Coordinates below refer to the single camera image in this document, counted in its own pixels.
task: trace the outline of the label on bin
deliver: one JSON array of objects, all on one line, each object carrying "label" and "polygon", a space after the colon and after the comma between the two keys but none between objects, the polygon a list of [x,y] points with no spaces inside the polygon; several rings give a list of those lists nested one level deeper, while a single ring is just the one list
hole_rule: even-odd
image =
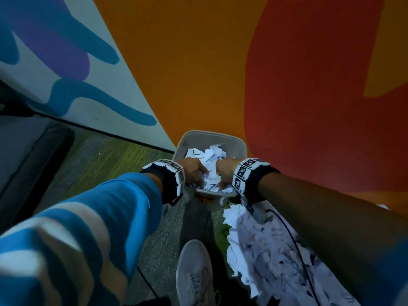
[{"label": "label on bin", "polygon": [[202,195],[202,194],[195,193],[194,197],[198,201],[200,201],[201,203],[204,203],[204,204],[212,204],[212,203],[215,202],[214,197],[211,197],[211,196],[208,196],[208,195]]}]

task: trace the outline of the pile of torn paper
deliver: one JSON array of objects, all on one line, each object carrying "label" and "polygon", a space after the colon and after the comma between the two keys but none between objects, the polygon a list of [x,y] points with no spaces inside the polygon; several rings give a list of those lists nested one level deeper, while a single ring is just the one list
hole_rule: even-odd
[{"label": "pile of torn paper", "polygon": [[200,159],[201,163],[207,168],[209,171],[208,174],[203,176],[204,179],[204,186],[202,187],[203,190],[213,191],[213,192],[223,192],[223,193],[231,193],[233,191],[232,186],[227,187],[224,190],[220,190],[218,188],[218,184],[221,181],[221,176],[217,175],[217,169],[215,168],[215,164],[217,160],[223,159],[227,156],[227,154],[222,151],[220,148],[221,145],[212,145],[209,149],[205,151],[201,151],[196,148],[191,148],[187,150],[186,158],[198,158]]},{"label": "pile of torn paper", "polygon": [[[231,205],[224,211],[224,218],[224,223],[231,226],[227,262],[233,276],[241,274],[241,281],[251,288],[251,298],[257,297],[258,305],[267,305],[272,297],[280,300],[281,306],[316,305],[296,247],[276,216],[259,225],[245,207]],[[359,305],[313,251],[300,244],[303,242],[289,223],[285,224],[298,244],[320,304]]]}]

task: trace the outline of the wall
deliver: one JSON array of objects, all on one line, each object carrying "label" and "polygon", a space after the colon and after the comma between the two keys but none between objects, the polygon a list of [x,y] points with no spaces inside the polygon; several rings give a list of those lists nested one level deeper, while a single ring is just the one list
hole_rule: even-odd
[{"label": "wall", "polygon": [[59,15],[0,0],[20,54],[3,45],[0,78],[34,109],[171,150],[191,129],[236,135],[408,215],[407,0],[48,1]]}]

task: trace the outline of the blue and white striped shirt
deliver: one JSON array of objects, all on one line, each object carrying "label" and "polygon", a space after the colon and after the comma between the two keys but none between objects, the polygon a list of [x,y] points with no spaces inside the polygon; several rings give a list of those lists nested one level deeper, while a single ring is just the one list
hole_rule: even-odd
[{"label": "blue and white striped shirt", "polygon": [[161,220],[152,179],[128,173],[0,237],[1,305],[119,305]]}]

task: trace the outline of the white shoe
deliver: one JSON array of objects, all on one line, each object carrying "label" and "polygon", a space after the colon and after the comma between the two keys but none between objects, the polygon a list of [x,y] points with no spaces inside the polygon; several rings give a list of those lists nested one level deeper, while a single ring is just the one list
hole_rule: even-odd
[{"label": "white shoe", "polygon": [[180,306],[215,306],[213,268],[204,244],[193,239],[181,250],[176,288]]}]

